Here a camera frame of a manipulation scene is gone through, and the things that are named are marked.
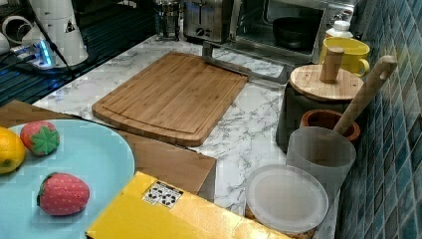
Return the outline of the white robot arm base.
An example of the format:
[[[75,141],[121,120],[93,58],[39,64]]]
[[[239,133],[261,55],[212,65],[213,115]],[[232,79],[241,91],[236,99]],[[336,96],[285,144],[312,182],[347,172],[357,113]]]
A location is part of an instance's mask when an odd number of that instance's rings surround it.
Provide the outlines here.
[[[34,13],[31,23],[21,16],[9,16],[2,25],[6,34],[12,20],[23,21],[29,32],[11,49],[20,60],[40,70],[74,68],[89,58],[78,28],[72,0],[29,0]]]

